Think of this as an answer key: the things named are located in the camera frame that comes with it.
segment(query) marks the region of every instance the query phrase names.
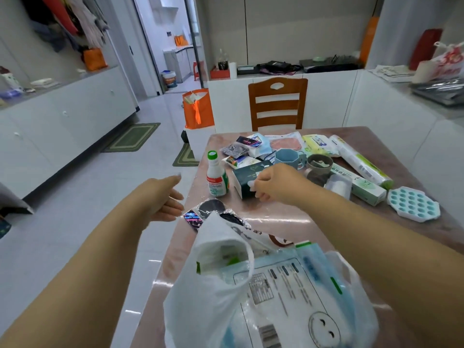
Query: green bottle cap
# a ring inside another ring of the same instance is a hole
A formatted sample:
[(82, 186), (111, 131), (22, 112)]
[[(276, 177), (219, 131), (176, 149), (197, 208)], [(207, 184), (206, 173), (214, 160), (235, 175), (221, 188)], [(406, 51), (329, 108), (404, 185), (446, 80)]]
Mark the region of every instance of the green bottle cap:
[(218, 153), (216, 150), (208, 151), (208, 160), (216, 160), (218, 158)]

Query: egg-shaped mold tray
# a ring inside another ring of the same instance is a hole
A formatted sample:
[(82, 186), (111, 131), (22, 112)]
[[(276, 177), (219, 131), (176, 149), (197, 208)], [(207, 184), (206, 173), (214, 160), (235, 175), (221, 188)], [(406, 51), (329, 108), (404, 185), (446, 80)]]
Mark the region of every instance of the egg-shaped mold tray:
[(388, 192), (386, 203), (395, 209), (399, 216), (417, 222), (440, 217), (440, 204), (417, 189), (408, 187), (391, 189)]

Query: white tile floor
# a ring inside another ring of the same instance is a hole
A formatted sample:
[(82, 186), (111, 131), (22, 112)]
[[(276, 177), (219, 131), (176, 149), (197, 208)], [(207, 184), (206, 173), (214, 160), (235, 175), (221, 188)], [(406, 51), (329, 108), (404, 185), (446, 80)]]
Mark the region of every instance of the white tile floor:
[(194, 76), (191, 75), (182, 83), (177, 82), (177, 87), (173, 87), (167, 91), (167, 94), (172, 93), (186, 93), (191, 90), (201, 89), (200, 79), (194, 80)]
[[(161, 125), (139, 151), (86, 154), (35, 198), (34, 215), (7, 216), (13, 228), (0, 239), (0, 335), (137, 185), (181, 173), (177, 189), (187, 196), (197, 168), (172, 167), (182, 147), (181, 101), (171, 94), (140, 103), (139, 122)], [(112, 347), (130, 346), (175, 225), (152, 223), (143, 233)]]

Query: forearm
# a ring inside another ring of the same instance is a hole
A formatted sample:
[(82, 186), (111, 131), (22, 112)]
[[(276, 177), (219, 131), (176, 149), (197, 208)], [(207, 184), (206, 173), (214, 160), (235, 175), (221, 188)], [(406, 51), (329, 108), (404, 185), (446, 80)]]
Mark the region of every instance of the forearm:
[(110, 346), (146, 226), (131, 208), (126, 198), (101, 221), (0, 347)]
[(462, 255), (309, 183), (296, 200), (410, 326), (432, 339), (446, 335), (445, 344), (462, 339), (445, 334), (464, 322)]

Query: blue mug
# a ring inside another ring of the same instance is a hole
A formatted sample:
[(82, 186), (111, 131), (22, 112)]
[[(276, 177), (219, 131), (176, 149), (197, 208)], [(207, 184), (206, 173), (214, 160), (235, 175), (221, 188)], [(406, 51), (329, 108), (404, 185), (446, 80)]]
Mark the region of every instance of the blue mug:
[(279, 149), (275, 152), (274, 164), (281, 162), (299, 170), (306, 165), (306, 160), (306, 153), (302, 150)]

